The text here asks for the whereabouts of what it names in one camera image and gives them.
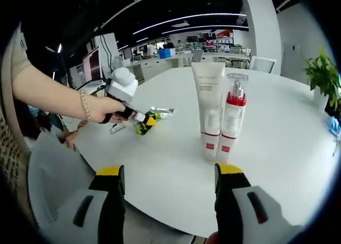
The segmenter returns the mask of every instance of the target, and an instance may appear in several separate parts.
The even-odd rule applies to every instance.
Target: led light strip
[[[137,33],[142,32],[142,31],[145,31],[145,30],[147,30],[147,29],[149,29],[149,28],[152,28],[152,27],[156,27],[156,26],[162,25],[162,24],[164,24],[164,23],[169,23],[169,22],[176,21],[176,20],[181,20],[181,19],[189,19],[189,18],[204,17],[204,16],[239,16],[239,17],[246,17],[245,14],[239,14],[239,13],[207,13],[207,14],[191,15],[191,16],[187,16],[187,17],[181,17],[181,18],[177,18],[177,19],[167,20],[167,21],[164,21],[164,22],[161,22],[161,23],[158,23],[158,24],[155,24],[155,25],[152,25],[152,26],[143,28],[143,29],[141,29],[141,30],[136,31],[135,33],[133,33],[133,35],[136,35]]]
[[[206,28],[206,27],[237,27],[237,28],[249,28],[249,27],[231,26],[231,25],[198,26],[198,27],[186,27],[186,28],[175,29],[175,30],[172,30],[172,31],[163,32],[162,34],[167,34],[167,33],[169,33],[169,32],[177,32],[177,31],[187,30],[187,29],[192,29],[192,28]]]
[[[128,47],[128,45],[123,46],[122,48],[119,48],[118,50],[120,51],[120,50],[122,50],[123,48],[126,48],[126,47]]]
[[[146,37],[146,38],[143,38],[143,39],[141,39],[141,40],[137,40],[136,42],[138,43],[138,42],[141,42],[141,41],[143,41],[143,40],[147,40],[148,39],[148,37]]]

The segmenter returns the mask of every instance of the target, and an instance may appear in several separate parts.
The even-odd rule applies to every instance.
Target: black ceiling
[[[241,0],[142,0],[102,26],[114,14],[136,0],[26,0],[22,28],[28,46],[28,56],[40,70],[52,74],[60,66],[54,53],[45,47],[57,49],[63,45],[67,65],[81,63],[87,53],[85,44],[98,34],[114,32],[118,47],[136,45],[145,37],[158,38],[164,31],[175,29],[175,21],[150,28],[136,35],[134,32],[163,21],[204,13],[240,13]],[[285,0],[273,0],[278,7]],[[298,0],[291,0],[289,7]],[[199,17],[186,19],[191,26],[236,25],[237,17]]]

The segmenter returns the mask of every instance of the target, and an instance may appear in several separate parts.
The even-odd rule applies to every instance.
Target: white tube
[[[192,69],[198,94],[200,132],[203,135],[207,108],[225,106],[222,99],[225,97],[225,63],[192,63]]]

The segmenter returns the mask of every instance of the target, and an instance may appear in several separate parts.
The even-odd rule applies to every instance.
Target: person's sleeve
[[[21,32],[20,26],[15,32],[13,51],[12,51],[12,64],[11,64],[11,75],[12,83],[15,78],[23,71],[24,68],[31,65],[31,62],[27,58],[27,54],[23,48],[21,48]]]

